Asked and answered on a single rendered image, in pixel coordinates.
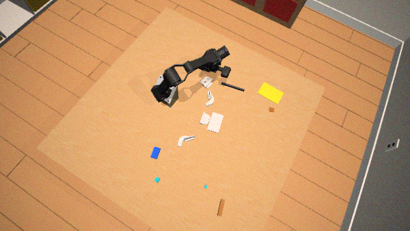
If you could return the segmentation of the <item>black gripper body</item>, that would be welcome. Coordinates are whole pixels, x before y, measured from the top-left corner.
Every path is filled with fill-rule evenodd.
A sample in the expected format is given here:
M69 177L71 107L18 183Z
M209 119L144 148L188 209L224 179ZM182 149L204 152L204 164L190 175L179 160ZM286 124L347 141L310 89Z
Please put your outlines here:
M214 67L202 66L202 67L199 68L199 69L200 69L200 70L204 70L205 68L207 68L209 71L215 72L215 73L216 73L216 71L219 70L219 71L221 71L221 76L222 76L222 77L225 77L225 78L228 78L229 73L230 73L230 71L231 71L231 67L228 67L228 66L220 67L219 64L217 64L217 65L214 66Z

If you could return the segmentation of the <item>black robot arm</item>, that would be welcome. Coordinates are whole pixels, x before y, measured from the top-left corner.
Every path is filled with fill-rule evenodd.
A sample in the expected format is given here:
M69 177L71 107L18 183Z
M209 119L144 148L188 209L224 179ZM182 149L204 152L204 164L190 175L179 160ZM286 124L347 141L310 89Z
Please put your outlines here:
M230 53L228 51L228 48L224 45L217 50L215 48L208 49L203 56L192 61L187 61L183 64L174 64L173 66L170 66L165 70L165 72L163 73L163 81L159 85L153 85L151 92L156 100L158 102L161 102L162 100L168 98L171 94L172 91L170 87L176 87L177 85L184 82L188 74L192 73L198 68L201 68L202 66L214 67L217 64L221 65L221 61L223 61L222 59L229 55ZM183 80L176 72L176 69L174 68L176 66L183 66L186 70L187 74Z

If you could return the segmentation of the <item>blue rectangular block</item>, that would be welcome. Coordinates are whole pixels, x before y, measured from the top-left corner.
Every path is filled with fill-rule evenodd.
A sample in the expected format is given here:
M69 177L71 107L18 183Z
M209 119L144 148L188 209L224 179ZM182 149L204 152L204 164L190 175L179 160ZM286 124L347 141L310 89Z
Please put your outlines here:
M153 149L153 151L152 151L152 154L151 154L150 158L157 159L157 158L158 158L158 155L159 155L160 150L161 150L160 148L154 147L154 149Z

